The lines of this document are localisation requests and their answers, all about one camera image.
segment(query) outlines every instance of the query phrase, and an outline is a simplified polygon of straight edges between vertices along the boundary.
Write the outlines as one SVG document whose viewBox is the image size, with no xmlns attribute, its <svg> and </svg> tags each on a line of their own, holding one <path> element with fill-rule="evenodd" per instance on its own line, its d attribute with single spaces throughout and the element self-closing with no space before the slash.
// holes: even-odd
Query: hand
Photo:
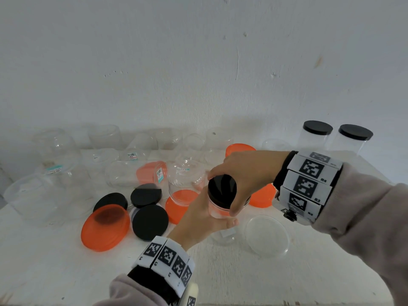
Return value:
<svg viewBox="0 0 408 306">
<path fill-rule="evenodd" d="M 179 224 L 167 236 L 179 243 L 185 251 L 206 239 L 211 233 L 226 230 L 239 224 L 238 219 L 218 219 L 208 210 L 207 187 L 191 202 Z"/>
<path fill-rule="evenodd" d="M 231 204 L 230 216 L 244 208 L 245 201 L 253 193 L 275 180 L 289 151 L 242 151 L 232 153 L 224 163 L 213 168 L 208 179 L 228 174 L 237 183 L 237 194 Z"/>
</svg>

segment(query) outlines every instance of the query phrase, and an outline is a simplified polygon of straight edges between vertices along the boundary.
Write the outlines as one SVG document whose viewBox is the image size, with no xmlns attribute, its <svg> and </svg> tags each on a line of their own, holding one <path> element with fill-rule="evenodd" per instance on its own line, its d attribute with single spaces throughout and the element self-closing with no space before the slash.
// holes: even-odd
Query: orange lid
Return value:
<svg viewBox="0 0 408 306">
<path fill-rule="evenodd" d="M 167 176 L 167 166 L 163 161 L 149 162 L 136 170 L 136 178 L 140 184 L 152 184 L 155 183 L 156 168 L 159 167 L 163 170 L 164 177 Z"/>
<path fill-rule="evenodd" d="M 181 192 L 181 191 L 191 191 L 194 192 L 192 190 L 178 190 L 176 191 L 174 194 L 176 194 L 177 192 Z M 181 220 L 181 218 L 184 216 L 184 214 L 186 213 L 188 206 L 181 206 L 181 205 L 177 205 L 172 199 L 171 197 L 169 197 L 166 201 L 166 205 L 164 207 L 166 209 L 167 215 L 169 216 L 169 221 L 171 223 L 174 224 L 178 224 Z"/>
<path fill-rule="evenodd" d="M 272 200 L 275 197 L 276 189 L 272 184 L 264 186 L 251 196 L 249 205 L 259 208 L 272 206 Z"/>
<path fill-rule="evenodd" d="M 256 149 L 247 144 L 232 144 L 227 147 L 227 150 L 225 150 L 225 157 L 237 151 L 253 151 L 253 150 Z"/>
<path fill-rule="evenodd" d="M 125 237 L 130 227 L 130 218 L 122 206 L 105 205 L 93 212 L 85 221 L 81 241 L 93 251 L 112 249 Z"/>
</svg>

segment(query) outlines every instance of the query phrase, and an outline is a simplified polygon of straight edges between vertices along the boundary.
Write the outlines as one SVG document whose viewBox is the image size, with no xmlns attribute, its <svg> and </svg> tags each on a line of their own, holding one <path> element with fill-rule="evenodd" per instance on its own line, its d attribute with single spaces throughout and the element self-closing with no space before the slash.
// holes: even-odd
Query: label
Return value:
<svg viewBox="0 0 408 306">
<path fill-rule="evenodd" d="M 130 160 L 137 160 L 137 153 L 128 153 L 128 157 Z"/>
<path fill-rule="evenodd" d="M 227 236 L 230 236 L 230 235 L 233 235 L 233 234 L 235 234 L 237 231 L 235 230 L 235 228 L 230 228 L 230 229 L 226 229 L 226 230 L 221 230 L 220 231 L 220 233 L 221 233 L 221 236 L 223 237 L 223 238 L 225 238 L 225 237 L 227 237 Z"/>
<path fill-rule="evenodd" d="M 159 184 L 160 184 L 160 182 L 161 182 L 161 181 L 163 180 L 163 178 L 164 178 L 162 168 L 158 169 L 158 171 L 156 172 L 156 175 L 157 175 L 157 181 L 158 181 Z"/>
<path fill-rule="evenodd" d="M 55 165 L 47 169 L 47 174 L 55 174 L 62 171 L 62 165 Z"/>
<path fill-rule="evenodd" d="M 190 170 L 190 169 L 184 169 L 184 168 L 178 167 L 177 170 L 176 170 L 176 174 L 181 175 L 183 172 L 186 172 L 188 170 Z"/>
</svg>

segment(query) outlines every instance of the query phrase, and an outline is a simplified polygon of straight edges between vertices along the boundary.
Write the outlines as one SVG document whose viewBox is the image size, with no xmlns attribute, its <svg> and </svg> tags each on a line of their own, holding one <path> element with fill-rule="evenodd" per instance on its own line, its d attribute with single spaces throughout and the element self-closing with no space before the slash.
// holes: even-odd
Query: person's left hand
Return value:
<svg viewBox="0 0 408 306">
<path fill-rule="evenodd" d="M 239 224 L 236 218 L 218 219 L 208 210 L 207 187 L 191 202 L 179 224 L 167 236 L 179 243 L 185 251 L 202 242 L 211 233 L 226 230 Z"/>
</svg>

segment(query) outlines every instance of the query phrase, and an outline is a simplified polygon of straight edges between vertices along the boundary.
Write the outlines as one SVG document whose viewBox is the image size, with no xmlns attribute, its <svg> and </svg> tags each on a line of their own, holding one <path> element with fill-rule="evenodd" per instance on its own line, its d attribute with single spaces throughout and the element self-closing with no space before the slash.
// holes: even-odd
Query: black lid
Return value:
<svg viewBox="0 0 408 306">
<path fill-rule="evenodd" d="M 330 124 L 317 120 L 305 121 L 303 129 L 317 135 L 329 135 L 333 131 L 333 127 Z"/>
<path fill-rule="evenodd" d="M 155 236 L 162 236 L 169 225 L 165 209 L 159 205 L 149 205 L 139 210 L 132 221 L 132 229 L 137 237 L 150 242 Z"/>
<path fill-rule="evenodd" d="M 230 175 L 218 175 L 208 182 L 208 197 L 217 206 L 230 209 L 237 194 L 237 183 Z"/>
<path fill-rule="evenodd" d="M 128 206 L 125 196 L 121 193 L 114 192 L 114 193 L 107 194 L 102 199 L 100 199 L 98 203 L 95 204 L 95 207 L 93 209 L 94 211 L 96 211 L 98 208 L 101 208 L 102 206 L 109 205 L 109 204 L 120 205 L 125 210 L 127 209 L 127 206 Z"/>
<path fill-rule="evenodd" d="M 155 184 L 144 184 L 138 186 L 130 195 L 130 201 L 137 208 L 147 205 L 157 204 L 161 197 L 162 190 Z"/>
<path fill-rule="evenodd" d="M 358 141 L 368 141 L 374 135 L 369 129 L 356 126 L 355 124 L 342 124 L 339 128 L 339 133 Z"/>
</svg>

